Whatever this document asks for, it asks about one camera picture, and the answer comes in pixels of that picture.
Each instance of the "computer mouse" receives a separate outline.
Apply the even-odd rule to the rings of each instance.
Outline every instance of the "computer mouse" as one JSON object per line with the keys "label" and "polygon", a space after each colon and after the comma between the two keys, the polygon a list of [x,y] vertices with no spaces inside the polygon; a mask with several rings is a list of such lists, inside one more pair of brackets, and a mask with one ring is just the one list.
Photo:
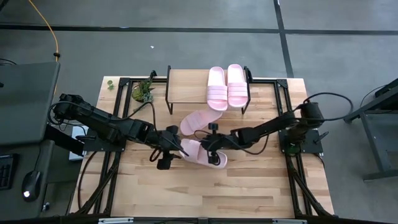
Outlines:
{"label": "computer mouse", "polygon": [[22,198],[26,202],[33,202],[40,194],[41,173],[37,170],[30,171],[22,181]]}

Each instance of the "wooden table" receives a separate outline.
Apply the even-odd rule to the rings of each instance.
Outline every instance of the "wooden table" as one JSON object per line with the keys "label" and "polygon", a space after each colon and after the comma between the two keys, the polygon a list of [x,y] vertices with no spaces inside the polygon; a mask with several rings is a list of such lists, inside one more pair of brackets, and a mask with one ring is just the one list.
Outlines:
{"label": "wooden table", "polygon": [[[108,90],[112,80],[117,86],[120,77],[104,77],[97,107],[112,113],[116,89]],[[295,108],[306,97],[304,80],[287,79],[292,106]],[[179,125],[191,112],[206,108],[206,104],[174,104],[173,115],[165,102],[165,84],[154,83],[154,105],[157,129]],[[188,84],[182,83],[185,90]],[[251,103],[244,115],[240,110],[228,110],[217,121],[220,132],[234,128],[257,126],[277,116],[274,89],[271,85],[251,84]],[[121,100],[121,116],[124,96]],[[130,112],[139,103],[131,101]],[[150,106],[133,118],[152,122]],[[251,151],[258,151],[265,138]],[[149,162],[152,152],[147,146],[128,142],[122,154],[118,181],[113,200],[112,216],[129,217],[228,217],[228,218],[293,218],[292,200],[284,155],[279,152],[277,134],[271,134],[266,150],[258,156],[243,151],[224,150],[228,156],[225,169],[216,170],[175,159],[170,170],[157,170],[156,162]],[[97,153],[84,174],[81,188],[83,203],[92,194],[100,178],[104,153]],[[319,158],[303,154],[307,184],[324,208],[333,213],[325,171]],[[304,212],[301,190],[300,208]],[[77,210],[75,194],[71,212]]]}

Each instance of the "wooden shelf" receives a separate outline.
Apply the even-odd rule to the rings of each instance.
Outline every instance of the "wooden shelf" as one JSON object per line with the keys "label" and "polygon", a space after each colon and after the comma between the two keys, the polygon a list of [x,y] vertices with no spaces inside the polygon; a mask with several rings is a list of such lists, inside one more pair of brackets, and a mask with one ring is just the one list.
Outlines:
{"label": "wooden shelf", "polygon": [[209,70],[207,69],[171,69],[169,73],[169,90],[167,101],[169,103],[206,103],[207,82]]}

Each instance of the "keyboard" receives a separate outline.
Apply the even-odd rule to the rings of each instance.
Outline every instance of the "keyboard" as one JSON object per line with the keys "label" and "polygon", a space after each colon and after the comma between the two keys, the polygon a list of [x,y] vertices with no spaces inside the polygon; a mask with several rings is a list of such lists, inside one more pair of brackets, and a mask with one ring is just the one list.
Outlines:
{"label": "keyboard", "polygon": [[7,190],[12,187],[12,178],[14,177],[17,154],[8,154],[0,156],[0,190]]}

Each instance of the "shoe rack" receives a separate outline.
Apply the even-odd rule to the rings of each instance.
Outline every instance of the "shoe rack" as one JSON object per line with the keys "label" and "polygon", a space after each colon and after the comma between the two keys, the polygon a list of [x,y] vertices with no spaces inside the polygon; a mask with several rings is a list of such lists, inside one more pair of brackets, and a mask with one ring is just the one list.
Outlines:
{"label": "shoe rack", "polygon": [[[227,70],[224,70],[225,77],[227,77]],[[245,66],[243,72],[248,84],[248,103],[241,108],[242,114],[246,112],[250,104],[250,82],[252,75],[250,69]],[[207,82],[209,70],[208,69],[171,69],[167,67],[166,80],[166,103],[169,113],[173,114],[173,104],[175,103],[207,103]]]}

